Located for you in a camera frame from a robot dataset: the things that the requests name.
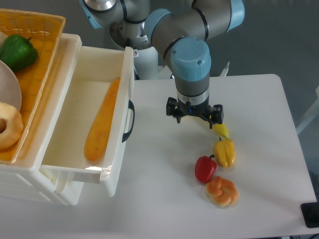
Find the drawer handle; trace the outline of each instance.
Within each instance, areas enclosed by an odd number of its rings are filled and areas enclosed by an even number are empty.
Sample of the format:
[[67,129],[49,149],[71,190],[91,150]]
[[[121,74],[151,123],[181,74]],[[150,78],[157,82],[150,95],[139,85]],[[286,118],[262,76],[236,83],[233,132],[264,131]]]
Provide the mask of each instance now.
[[135,121],[135,109],[134,109],[134,104],[131,100],[129,100],[129,109],[133,111],[133,120],[132,120],[132,126],[130,128],[130,130],[126,133],[123,134],[122,137],[122,143],[125,142],[126,140],[128,140],[128,138],[130,137],[132,130],[133,130],[133,126],[134,126],[134,121]]

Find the white table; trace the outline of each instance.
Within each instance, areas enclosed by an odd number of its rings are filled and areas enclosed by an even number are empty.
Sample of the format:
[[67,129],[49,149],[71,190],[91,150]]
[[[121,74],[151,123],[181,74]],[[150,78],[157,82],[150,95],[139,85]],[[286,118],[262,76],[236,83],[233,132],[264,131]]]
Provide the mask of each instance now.
[[136,81],[136,121],[117,192],[85,184],[77,206],[0,198],[0,239],[243,239],[319,233],[300,204],[316,200],[280,79],[211,78],[210,103],[223,104],[234,140],[236,206],[210,203],[194,176],[218,136],[198,118],[165,115],[173,80]]

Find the donut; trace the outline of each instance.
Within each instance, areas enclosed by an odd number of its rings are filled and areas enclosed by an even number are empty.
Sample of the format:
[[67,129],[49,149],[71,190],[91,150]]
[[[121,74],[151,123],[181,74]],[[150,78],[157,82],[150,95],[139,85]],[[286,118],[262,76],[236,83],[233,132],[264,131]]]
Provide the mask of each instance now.
[[235,184],[219,176],[206,183],[205,190],[211,202],[222,208],[233,206],[238,200]]
[[5,129],[0,133],[0,149],[9,148],[21,136],[22,116],[16,107],[0,102],[0,119],[5,120]]

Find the bagel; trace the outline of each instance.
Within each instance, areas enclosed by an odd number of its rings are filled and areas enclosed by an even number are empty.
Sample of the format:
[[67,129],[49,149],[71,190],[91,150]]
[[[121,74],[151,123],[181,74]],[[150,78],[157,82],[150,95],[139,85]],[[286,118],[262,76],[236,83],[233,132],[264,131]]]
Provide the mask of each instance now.
[[20,138],[23,131],[22,116],[16,107],[0,102],[0,119],[5,120],[5,129],[0,133],[0,149],[5,149]]

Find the plastic food toy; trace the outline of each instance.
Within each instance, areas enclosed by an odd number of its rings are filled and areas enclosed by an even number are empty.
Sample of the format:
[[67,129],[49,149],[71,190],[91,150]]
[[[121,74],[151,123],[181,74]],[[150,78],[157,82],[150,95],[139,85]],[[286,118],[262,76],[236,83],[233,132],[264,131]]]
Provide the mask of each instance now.
[[222,208],[233,206],[238,200],[235,184],[219,176],[206,183],[205,190],[211,202]]
[[84,156],[89,161],[98,160],[107,147],[119,85],[120,78],[110,84],[85,140]]
[[211,158],[214,157],[214,154],[211,156],[200,157],[195,165],[195,177],[202,183],[207,183],[217,168],[217,163]]
[[232,139],[219,138],[219,141],[214,145],[214,154],[218,164],[225,168],[231,167],[235,163],[235,146]]
[[20,35],[9,36],[0,48],[0,60],[14,72],[32,65],[38,58],[38,52],[30,40]]
[[22,116],[16,107],[0,102],[0,119],[6,123],[4,131],[0,131],[0,149],[5,149],[20,138],[23,131]]
[[218,133],[219,136],[221,136],[223,138],[229,138],[228,128],[225,125],[225,123],[213,124],[213,129],[216,131],[216,133]]

